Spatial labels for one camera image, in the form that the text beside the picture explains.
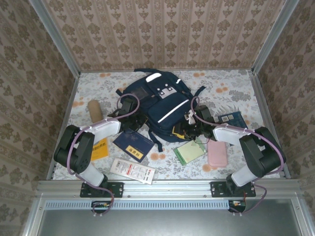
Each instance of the cable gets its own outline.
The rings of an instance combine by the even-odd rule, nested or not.
[[[194,142],[195,142],[195,144],[199,144],[199,143],[197,143],[195,140],[193,140]],[[210,141],[210,139],[208,139],[208,142]],[[200,143],[200,144],[208,144],[208,142],[206,142],[206,143]]]
[[[90,187],[95,188],[95,189],[98,189],[98,190],[105,191],[105,192],[107,192],[107,193],[110,194],[110,196],[111,196],[110,205],[109,205],[108,208],[102,213],[102,215],[106,214],[106,213],[110,210],[110,208],[112,208],[112,206],[113,206],[113,204],[114,204],[114,194],[113,194],[111,191],[109,191],[108,189],[106,189],[106,188],[101,188],[101,187],[98,187],[98,186],[94,186],[93,184],[87,182],[85,179],[83,179],[83,178],[82,178],[81,176],[79,176],[78,174],[75,174],[75,176],[76,176],[77,178],[79,178],[80,180],[82,180],[82,181],[83,181],[84,183],[86,183],[87,185],[89,185]],[[95,207],[93,207],[92,212],[93,212],[94,214],[97,214],[97,213],[94,211],[94,209],[95,209]]]
[[[103,119],[103,120],[101,120],[101,121],[99,121],[99,122],[96,122],[96,123],[92,124],[91,126],[87,126],[87,127],[83,128],[83,129],[81,129],[81,130],[78,132],[78,134],[74,137],[74,139],[73,139],[73,141],[72,141],[72,143],[71,143],[71,146],[70,146],[70,149],[69,149],[68,158],[67,158],[67,170],[68,170],[68,172],[69,172],[70,175],[75,175],[77,178],[79,178],[80,180],[82,180],[84,183],[86,183],[86,184],[89,185],[90,187],[95,188],[95,189],[98,189],[98,190],[106,191],[106,192],[108,192],[108,193],[111,195],[111,203],[110,203],[108,209],[107,209],[103,214],[106,214],[106,213],[108,212],[108,210],[113,206],[113,204],[114,204],[114,194],[113,194],[111,191],[109,191],[108,189],[106,189],[106,188],[101,188],[101,187],[92,185],[91,183],[89,183],[89,182],[87,182],[85,179],[83,179],[81,176],[79,176],[78,174],[76,174],[75,172],[73,172],[73,171],[70,169],[70,159],[71,159],[71,155],[72,155],[72,151],[73,151],[74,145],[76,144],[78,138],[80,137],[80,135],[81,135],[84,131],[86,131],[86,130],[88,130],[88,129],[91,129],[91,128],[95,127],[95,126],[101,125],[101,124],[103,124],[103,123],[110,122],[110,121],[112,121],[112,120],[117,120],[117,119],[120,119],[120,118],[128,117],[128,116],[134,114],[134,113],[139,109],[139,107],[140,107],[140,100],[139,100],[139,98],[138,98],[137,96],[133,95],[132,93],[126,93],[126,94],[122,95],[122,96],[117,100],[117,108],[118,108],[118,105],[119,105],[120,100],[121,100],[123,97],[125,97],[125,96],[133,96],[133,97],[135,97],[136,100],[137,100],[137,107],[136,107],[132,112],[127,113],[127,114],[125,114],[125,115],[122,115],[122,116],[119,116],[119,117],[115,117],[115,118]]]
[[[93,207],[92,207],[92,212],[94,213],[94,216],[96,216],[97,214],[99,214],[100,216],[102,216],[103,214],[106,214],[108,209],[102,213],[96,213],[95,212],[95,207],[98,206],[98,205],[103,205],[103,204],[106,204],[106,203],[102,203],[102,202],[99,202],[99,203],[94,203]]]
[[[277,155],[279,156],[279,159],[280,159],[280,166],[278,169],[276,169],[275,171],[272,171],[272,172],[269,172],[268,174],[266,175],[271,175],[271,174],[275,174],[275,173],[279,173],[280,171],[282,171],[282,169],[284,168],[284,159],[279,151],[279,149],[271,142],[269,141],[268,139],[266,139],[265,137],[263,137],[262,135],[260,134],[257,134],[255,133],[254,131],[250,130],[250,129],[244,129],[244,128],[240,128],[240,127],[236,127],[236,126],[233,126],[233,125],[224,125],[224,124],[216,124],[216,123],[211,123],[211,122],[208,122],[202,118],[200,118],[199,116],[197,116],[196,112],[194,111],[193,109],[193,102],[194,100],[198,99],[198,102],[197,102],[197,105],[199,105],[199,102],[200,102],[200,99],[199,97],[195,96],[192,98],[191,100],[191,103],[190,103],[190,109],[192,110],[193,112],[193,115],[198,119],[200,120],[201,122],[205,123],[205,124],[209,124],[209,125],[213,125],[213,126],[217,126],[217,127],[222,127],[222,128],[226,128],[227,126],[231,129],[235,129],[237,131],[243,131],[243,132],[246,132],[246,133],[250,133],[250,134],[253,134],[255,136],[257,136],[258,138],[260,138],[261,140],[265,141],[267,144],[269,144],[277,153]]]
[[[246,205],[246,192],[244,191],[244,199],[243,201],[245,202],[245,205]]]
[[[267,195],[267,189],[264,187],[264,186],[261,186],[261,185],[258,185],[258,184],[255,184],[255,183],[252,183],[255,187],[258,187],[258,188],[262,188],[265,190],[264,194],[262,195],[261,199],[259,199],[259,201],[249,210],[245,210],[243,212],[239,212],[237,209],[233,208],[233,207],[230,207],[230,209],[232,209],[233,211],[235,211],[236,213],[240,213],[240,214],[245,214],[245,213],[248,213],[252,210],[254,210],[263,200],[264,198],[266,197]]]

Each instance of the wallpaper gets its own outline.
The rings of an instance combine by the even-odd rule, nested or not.
[[[284,0],[43,0],[81,71],[250,68]]]
[[[74,78],[27,0],[0,0],[0,235],[46,179]]]
[[[293,178],[315,218],[315,1],[301,0],[259,72]]]

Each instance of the white vent grille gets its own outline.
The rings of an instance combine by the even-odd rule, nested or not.
[[[92,209],[91,200],[47,201],[45,210],[66,210],[66,209]],[[136,201],[136,200],[115,200],[113,210],[189,210],[189,209],[229,209],[228,200],[196,200],[196,201]]]

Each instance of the backpack pocket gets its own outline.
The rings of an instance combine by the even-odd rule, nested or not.
[[[184,119],[189,109],[190,100],[182,93],[176,92],[153,105],[148,110],[148,116],[158,127],[170,129]]]
[[[126,93],[132,93],[137,96],[140,100],[140,108],[144,110],[147,110],[149,107],[160,101],[160,98],[154,94],[145,80],[136,81],[128,86],[128,88],[124,90],[124,94]]]

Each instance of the black cable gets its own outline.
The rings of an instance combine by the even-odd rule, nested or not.
[[[193,140],[196,144],[199,144],[199,143],[197,143],[195,140]],[[210,141],[210,139],[208,139],[208,142]],[[206,142],[206,143],[201,143],[201,144],[208,144],[208,142]]]

